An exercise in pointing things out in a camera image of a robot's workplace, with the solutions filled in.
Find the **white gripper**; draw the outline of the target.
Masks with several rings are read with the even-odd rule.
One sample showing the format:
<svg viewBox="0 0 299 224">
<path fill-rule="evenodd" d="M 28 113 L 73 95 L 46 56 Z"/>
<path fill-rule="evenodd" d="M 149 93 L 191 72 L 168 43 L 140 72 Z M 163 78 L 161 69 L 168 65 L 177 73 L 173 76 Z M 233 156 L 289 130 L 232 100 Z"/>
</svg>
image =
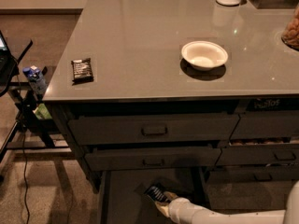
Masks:
<svg viewBox="0 0 299 224">
<path fill-rule="evenodd" d="M 185 198 L 178 198 L 177 194 L 165 191 L 164 195 L 171 203 L 155 202 L 156 208 L 176 224 L 190 224 L 189 211 L 187 210 L 190 201 Z"/>
</svg>

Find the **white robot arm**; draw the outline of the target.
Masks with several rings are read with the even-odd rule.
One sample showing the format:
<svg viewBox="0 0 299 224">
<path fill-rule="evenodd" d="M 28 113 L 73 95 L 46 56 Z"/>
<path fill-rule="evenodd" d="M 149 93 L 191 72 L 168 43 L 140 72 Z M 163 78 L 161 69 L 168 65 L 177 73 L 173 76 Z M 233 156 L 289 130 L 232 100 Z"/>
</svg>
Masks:
<svg viewBox="0 0 299 224">
<path fill-rule="evenodd" d="M 299 224 L 299 182 L 290 191 L 285 210 L 222 214 L 166 191 L 157 209 L 176 224 Z"/>
</svg>

